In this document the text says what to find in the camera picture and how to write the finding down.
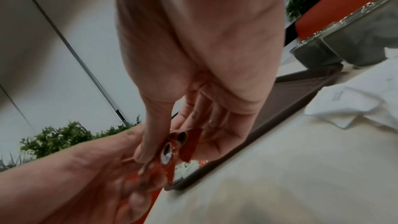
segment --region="table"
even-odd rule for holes
[[[339,82],[364,70],[344,71]],[[397,133],[301,110],[187,191],[162,191],[145,224],[384,224],[398,223],[397,208]]]

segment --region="brown tray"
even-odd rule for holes
[[[208,162],[185,179],[165,187],[165,190],[184,190],[198,182],[224,161],[306,106],[322,87],[334,84],[342,68],[343,65],[338,63],[278,77],[246,141],[221,159]]]

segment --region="napkin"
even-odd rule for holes
[[[304,113],[347,128],[358,116],[398,130],[398,49],[353,79],[321,89]]]

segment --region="person's left hand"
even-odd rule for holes
[[[139,219],[150,206],[150,191],[166,183],[163,175],[145,184],[126,181],[142,165],[121,159],[134,153],[142,135],[138,125],[0,173],[0,223],[128,224]]]

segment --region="hand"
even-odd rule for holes
[[[0,173],[0,223],[129,224],[139,219],[150,206],[149,192],[166,183],[160,175],[144,186],[126,181],[141,165],[122,165],[121,158],[141,142],[142,128]],[[120,205],[123,200],[128,204]]]
[[[199,160],[218,159],[242,143],[275,80],[284,0],[116,0],[116,6],[124,65],[146,106],[135,160],[150,160],[170,129],[204,128]]]

